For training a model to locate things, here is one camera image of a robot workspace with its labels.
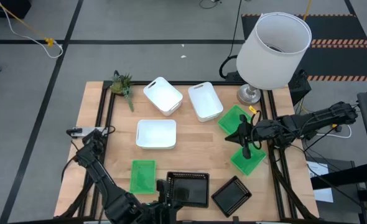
green tray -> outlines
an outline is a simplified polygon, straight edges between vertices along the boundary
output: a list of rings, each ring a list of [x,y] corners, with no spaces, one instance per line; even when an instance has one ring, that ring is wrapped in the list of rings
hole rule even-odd
[[[242,173],[250,175],[252,171],[259,165],[259,163],[265,159],[266,153],[262,149],[256,149],[252,144],[249,145],[251,159],[243,157],[241,147],[232,157],[231,162],[238,168]]]
[[[134,160],[131,167],[129,191],[133,194],[154,194],[156,161]]]
[[[250,122],[251,116],[247,114],[238,105],[234,105],[219,121],[218,124],[220,128],[224,130],[227,134],[233,134],[241,123],[239,115],[244,114],[247,117],[248,122]]]

wooden table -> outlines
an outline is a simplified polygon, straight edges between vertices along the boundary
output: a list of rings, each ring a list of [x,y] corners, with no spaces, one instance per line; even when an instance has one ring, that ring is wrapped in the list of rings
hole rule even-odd
[[[100,101],[102,82],[88,82],[83,95],[77,126],[94,126],[98,104]],[[175,86],[183,94],[181,107],[168,119],[177,122],[177,145],[173,150],[153,151],[143,150],[135,144],[136,126],[141,119],[166,119],[166,117],[153,106],[142,90],[144,86],[133,86],[132,102],[135,111],[129,110],[123,97],[117,96],[114,102],[111,125],[116,127],[116,132],[109,136],[106,150],[105,167],[116,184],[129,190],[131,176],[131,162],[134,159],[154,159],[157,165],[157,178],[165,179],[168,171],[181,172],[206,172],[210,174],[210,196],[225,182],[237,175],[247,186],[253,196],[242,205],[234,215],[242,221],[279,221],[277,212],[274,184],[268,157],[254,170],[250,176],[243,175],[231,162],[230,157],[239,149],[239,145],[224,140],[226,134],[218,126],[218,118],[201,123],[197,120],[195,111],[188,97],[188,87]],[[240,105],[236,98],[239,86],[215,85],[215,91],[220,98],[224,111],[223,116],[233,105]],[[288,87],[274,90],[277,115],[293,114]],[[105,123],[108,98],[106,96],[102,124]],[[266,98],[268,117],[271,118],[269,102]],[[240,105],[249,112],[248,107]],[[82,144],[80,139],[75,140],[78,147]],[[296,140],[293,144],[302,147]],[[266,144],[263,150],[267,153]],[[76,150],[71,147],[69,158],[75,155]],[[304,205],[318,216],[314,192],[310,182],[304,154],[291,147],[286,149],[287,165],[289,168],[292,188]],[[83,187],[85,169],[72,164],[65,172],[55,215],[63,213],[73,202]],[[86,214],[89,214],[92,192],[88,194]],[[285,203],[285,213],[290,217],[287,195],[282,188]],[[157,192],[153,195],[136,195],[140,202],[157,200]],[[97,209],[99,217],[100,203]],[[226,218],[210,199],[209,207],[190,208],[184,207],[178,212],[178,220],[231,220]]]

lampshade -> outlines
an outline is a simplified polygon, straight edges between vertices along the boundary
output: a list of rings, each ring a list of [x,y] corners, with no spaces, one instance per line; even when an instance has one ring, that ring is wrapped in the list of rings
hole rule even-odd
[[[258,89],[282,88],[290,81],[311,40],[309,26],[298,17],[283,12],[263,14],[240,50],[238,72]]]

